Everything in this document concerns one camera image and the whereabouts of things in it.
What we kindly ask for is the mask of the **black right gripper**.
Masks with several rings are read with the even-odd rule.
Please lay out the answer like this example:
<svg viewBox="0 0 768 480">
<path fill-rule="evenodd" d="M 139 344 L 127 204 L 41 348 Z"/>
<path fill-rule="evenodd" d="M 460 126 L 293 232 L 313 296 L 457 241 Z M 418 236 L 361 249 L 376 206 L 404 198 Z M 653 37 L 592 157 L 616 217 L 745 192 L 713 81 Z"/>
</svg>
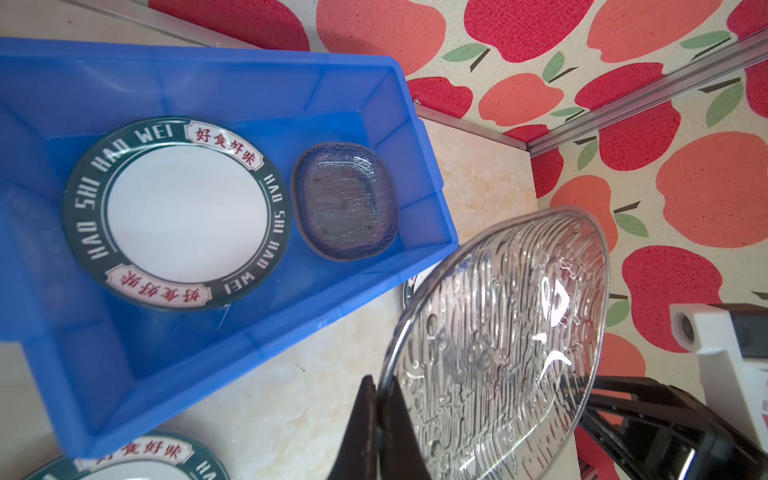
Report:
<svg viewBox="0 0 768 480">
<path fill-rule="evenodd" d="M 631 479 L 765 479 L 767 453 L 695 397 L 647 377 L 599 376 L 580 426 Z M 620 426 L 603 411 L 614 412 Z"/>
</svg>

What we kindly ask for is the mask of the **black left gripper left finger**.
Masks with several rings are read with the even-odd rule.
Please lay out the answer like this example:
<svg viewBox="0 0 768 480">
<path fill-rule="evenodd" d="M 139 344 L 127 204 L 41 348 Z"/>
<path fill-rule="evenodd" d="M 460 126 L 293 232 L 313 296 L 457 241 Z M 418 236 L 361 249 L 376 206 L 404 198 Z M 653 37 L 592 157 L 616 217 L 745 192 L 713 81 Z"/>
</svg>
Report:
<svg viewBox="0 0 768 480">
<path fill-rule="evenodd" d="M 371 375 L 362 378 L 328 480 L 377 478 L 377 397 Z"/>
</svg>

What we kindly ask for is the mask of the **medium green rimmed plate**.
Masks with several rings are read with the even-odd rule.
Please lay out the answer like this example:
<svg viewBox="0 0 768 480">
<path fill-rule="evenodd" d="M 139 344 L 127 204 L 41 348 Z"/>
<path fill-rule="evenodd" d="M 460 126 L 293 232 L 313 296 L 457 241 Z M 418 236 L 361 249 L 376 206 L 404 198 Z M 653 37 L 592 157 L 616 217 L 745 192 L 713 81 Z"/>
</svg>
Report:
<svg viewBox="0 0 768 480">
<path fill-rule="evenodd" d="M 80 265 L 126 300 L 218 308 L 255 290 L 290 237 L 286 183 L 263 150 L 205 121 L 125 125 L 78 160 L 62 205 Z"/>
</svg>

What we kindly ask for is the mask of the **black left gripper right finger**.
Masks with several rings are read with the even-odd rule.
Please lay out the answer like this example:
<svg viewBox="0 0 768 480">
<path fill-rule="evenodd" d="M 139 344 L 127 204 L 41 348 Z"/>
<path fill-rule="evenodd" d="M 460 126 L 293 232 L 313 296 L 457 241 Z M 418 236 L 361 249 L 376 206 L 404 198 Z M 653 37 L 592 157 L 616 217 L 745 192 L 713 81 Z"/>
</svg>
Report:
<svg viewBox="0 0 768 480">
<path fill-rule="evenodd" d="M 431 480 L 396 377 L 379 402 L 379 425 L 382 431 L 379 452 L 381 478 Z"/>
</svg>

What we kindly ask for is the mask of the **clear glass plate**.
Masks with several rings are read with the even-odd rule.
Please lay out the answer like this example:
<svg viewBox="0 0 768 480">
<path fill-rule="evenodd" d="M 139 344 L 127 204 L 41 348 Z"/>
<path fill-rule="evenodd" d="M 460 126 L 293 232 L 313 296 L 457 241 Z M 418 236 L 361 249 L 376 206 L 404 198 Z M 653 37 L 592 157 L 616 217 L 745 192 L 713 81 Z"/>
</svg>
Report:
<svg viewBox="0 0 768 480">
<path fill-rule="evenodd" d="M 310 147 L 293 169 L 291 193 L 302 238 L 324 258 L 370 258 L 398 235 L 395 182 L 384 162 L 362 145 Z"/>
<path fill-rule="evenodd" d="M 572 434 L 605 330 L 597 219 L 555 207 L 496 224 L 440 262 L 399 319 L 380 375 L 434 479 L 538 479 Z"/>
<path fill-rule="evenodd" d="M 1 213 L 21 260 L 22 278 L 42 311 L 53 317 L 71 314 L 76 265 L 56 208 L 40 196 L 2 181 Z"/>
</svg>

